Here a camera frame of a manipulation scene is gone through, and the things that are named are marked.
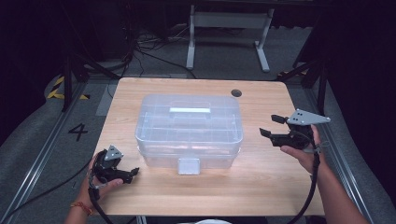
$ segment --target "human hand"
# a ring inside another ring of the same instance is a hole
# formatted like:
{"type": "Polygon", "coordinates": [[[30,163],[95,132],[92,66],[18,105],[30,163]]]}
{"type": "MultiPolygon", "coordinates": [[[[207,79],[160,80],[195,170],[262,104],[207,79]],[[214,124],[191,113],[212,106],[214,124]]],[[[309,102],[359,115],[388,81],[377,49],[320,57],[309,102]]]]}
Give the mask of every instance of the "human hand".
{"type": "MultiPolygon", "coordinates": [[[[311,125],[311,128],[312,131],[314,132],[315,144],[318,145],[320,144],[318,129],[315,125],[311,125]]],[[[306,153],[300,149],[296,149],[294,147],[289,147],[289,146],[283,146],[280,148],[280,150],[297,159],[298,162],[305,168],[305,170],[309,174],[313,173],[314,155],[312,153],[306,153]]],[[[320,163],[326,164],[323,153],[320,153],[319,156],[320,156],[320,163]]]]}
{"type": "MultiPolygon", "coordinates": [[[[89,171],[91,170],[91,168],[93,166],[96,156],[97,156],[97,154],[95,156],[93,156],[93,158],[90,162],[89,171]]],[[[81,187],[79,190],[79,194],[76,198],[76,202],[82,202],[82,203],[84,203],[84,205],[88,206],[89,208],[91,208],[93,210],[93,205],[91,203],[90,195],[88,193],[88,188],[90,187],[89,181],[90,181],[89,175],[86,175],[86,177],[83,179],[83,181],[81,183],[81,187]]],[[[92,183],[94,185],[102,185],[102,183],[96,178],[96,176],[93,177],[92,183]]],[[[103,197],[105,197],[105,195],[107,195],[111,190],[117,188],[118,186],[121,186],[122,184],[123,184],[123,180],[120,178],[107,182],[106,186],[99,189],[99,195],[100,195],[99,201],[103,197]]]]}

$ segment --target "person's right hand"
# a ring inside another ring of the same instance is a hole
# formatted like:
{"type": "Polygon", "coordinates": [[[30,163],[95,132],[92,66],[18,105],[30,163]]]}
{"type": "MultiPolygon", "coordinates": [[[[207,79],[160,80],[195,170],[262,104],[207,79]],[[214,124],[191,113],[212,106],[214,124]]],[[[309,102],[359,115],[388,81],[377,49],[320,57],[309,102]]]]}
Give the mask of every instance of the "person's right hand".
{"type": "MultiPolygon", "coordinates": [[[[320,144],[318,129],[315,125],[311,125],[311,128],[312,131],[314,132],[315,144],[318,145],[320,144]]],[[[280,148],[280,150],[297,159],[298,162],[305,168],[305,170],[309,172],[309,174],[312,174],[313,166],[314,166],[314,154],[306,153],[300,149],[296,149],[294,147],[289,147],[289,146],[283,146],[280,148]]],[[[319,155],[320,155],[320,163],[326,163],[326,161],[324,160],[323,153],[320,153],[319,155]]]]}

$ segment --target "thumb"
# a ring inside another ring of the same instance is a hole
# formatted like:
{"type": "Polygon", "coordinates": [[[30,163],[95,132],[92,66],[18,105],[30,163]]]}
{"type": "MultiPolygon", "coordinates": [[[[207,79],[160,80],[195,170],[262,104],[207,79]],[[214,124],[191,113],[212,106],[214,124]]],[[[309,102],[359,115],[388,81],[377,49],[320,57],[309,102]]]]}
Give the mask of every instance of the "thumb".
{"type": "Polygon", "coordinates": [[[105,194],[117,188],[118,186],[121,186],[122,184],[122,179],[113,179],[112,181],[109,181],[104,188],[100,189],[101,195],[104,196],[105,194]]]}
{"type": "Polygon", "coordinates": [[[286,154],[291,155],[297,160],[301,160],[305,155],[305,152],[299,149],[295,149],[294,147],[289,147],[289,146],[283,146],[280,148],[281,151],[283,151],[286,154]]]}

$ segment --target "orange bracelet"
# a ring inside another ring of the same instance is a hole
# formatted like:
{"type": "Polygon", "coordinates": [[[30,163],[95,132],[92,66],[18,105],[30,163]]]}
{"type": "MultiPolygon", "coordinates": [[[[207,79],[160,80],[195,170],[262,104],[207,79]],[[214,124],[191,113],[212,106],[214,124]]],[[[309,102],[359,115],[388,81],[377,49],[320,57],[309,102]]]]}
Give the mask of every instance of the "orange bracelet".
{"type": "Polygon", "coordinates": [[[92,213],[93,213],[92,209],[89,208],[89,207],[87,207],[84,203],[82,203],[82,202],[77,202],[77,203],[71,203],[71,204],[70,204],[70,207],[77,207],[77,206],[78,206],[78,207],[81,207],[82,210],[83,210],[88,216],[92,215],[92,213]]]}

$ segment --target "gray floor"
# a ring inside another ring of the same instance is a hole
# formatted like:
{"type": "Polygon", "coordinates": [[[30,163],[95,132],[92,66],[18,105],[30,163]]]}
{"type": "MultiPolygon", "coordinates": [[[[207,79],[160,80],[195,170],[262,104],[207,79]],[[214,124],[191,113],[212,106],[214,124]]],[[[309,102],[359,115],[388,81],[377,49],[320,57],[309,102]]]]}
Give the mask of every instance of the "gray floor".
{"type": "MultiPolygon", "coordinates": [[[[256,51],[252,47],[253,41],[257,39],[256,36],[260,36],[257,31],[245,30],[239,35],[230,35],[219,30],[202,31],[197,33],[192,72],[198,78],[274,80],[279,72],[291,69],[309,33],[309,29],[271,29],[264,46],[271,72],[264,74],[256,51]]],[[[148,53],[172,63],[185,65],[187,48],[188,42],[180,39],[176,43],[148,53]]],[[[133,60],[125,73],[126,77],[138,77],[144,71],[142,78],[191,78],[191,73],[182,67],[158,61],[138,52],[135,56],[140,60],[141,65],[138,60],[133,60]]],[[[49,83],[45,95],[48,95],[57,76],[54,74],[54,80],[49,83]]],[[[304,90],[298,85],[298,81],[299,78],[295,77],[287,82],[295,107],[316,112],[311,99],[315,96],[317,87],[313,90],[304,90]]],[[[66,180],[89,160],[100,136],[116,85],[117,81],[110,81],[103,75],[93,75],[87,84],[75,84],[75,91],[82,90],[82,93],[89,94],[91,96],[89,100],[76,100],[69,111],[61,113],[63,100],[48,99],[45,105],[15,130],[0,148],[0,158],[2,158],[0,214],[4,214],[11,204],[23,203],[28,198],[66,180]],[[62,128],[54,132],[53,128],[59,123],[62,123],[62,128]],[[84,130],[88,132],[77,141],[77,135],[69,133],[69,130],[79,124],[84,124],[84,130]],[[26,179],[33,182],[31,188],[22,188],[26,186],[23,182],[25,177],[32,176],[29,171],[35,167],[36,158],[40,156],[44,158],[41,160],[44,163],[43,169],[35,170],[34,177],[26,179]],[[18,192],[23,192],[24,197],[15,198],[18,192]]],[[[361,196],[373,223],[396,223],[395,208],[351,140],[342,112],[330,87],[326,95],[325,113],[332,118],[332,122],[321,129],[324,132],[330,130],[330,134],[323,136],[324,140],[334,141],[338,153],[343,156],[347,167],[350,168],[350,174],[353,174],[360,193],[351,196],[361,196]]],[[[343,180],[342,171],[334,161],[335,158],[332,155],[327,158],[334,171],[340,173],[340,179],[343,180]]],[[[62,223],[69,204],[78,193],[82,177],[83,175],[78,175],[59,189],[28,204],[11,219],[10,223],[62,223]]],[[[126,223],[130,218],[112,217],[112,220],[115,223],[126,223]]],[[[270,224],[286,223],[290,217],[268,217],[268,220],[270,224]]],[[[105,222],[99,216],[94,216],[90,217],[89,223],[105,222]]]]}

